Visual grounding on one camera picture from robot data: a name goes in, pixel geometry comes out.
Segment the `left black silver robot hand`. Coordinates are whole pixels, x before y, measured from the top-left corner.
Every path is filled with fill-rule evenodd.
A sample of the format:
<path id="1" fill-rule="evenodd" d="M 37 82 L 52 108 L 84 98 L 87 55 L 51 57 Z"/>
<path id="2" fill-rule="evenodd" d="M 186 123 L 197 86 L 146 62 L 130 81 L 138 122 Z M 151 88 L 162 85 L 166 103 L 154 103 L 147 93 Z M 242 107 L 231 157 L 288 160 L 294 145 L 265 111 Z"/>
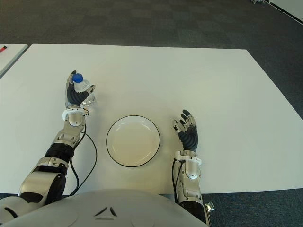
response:
<path id="1" fill-rule="evenodd" d="M 88 108 L 95 103 L 96 85 L 91 84 L 81 73 L 72 71 L 65 87 L 65 106 Z"/>

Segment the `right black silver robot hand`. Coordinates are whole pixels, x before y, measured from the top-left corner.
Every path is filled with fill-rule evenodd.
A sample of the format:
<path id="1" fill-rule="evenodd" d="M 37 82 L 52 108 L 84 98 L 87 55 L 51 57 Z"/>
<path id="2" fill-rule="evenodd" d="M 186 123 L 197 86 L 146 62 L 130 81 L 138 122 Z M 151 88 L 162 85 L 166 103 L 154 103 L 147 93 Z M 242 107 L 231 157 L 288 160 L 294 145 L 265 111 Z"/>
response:
<path id="1" fill-rule="evenodd" d="M 189 150 L 196 153 L 198 146 L 197 124 L 193 115 L 183 109 L 179 121 L 173 120 L 173 129 L 183 145 L 183 150 Z"/>

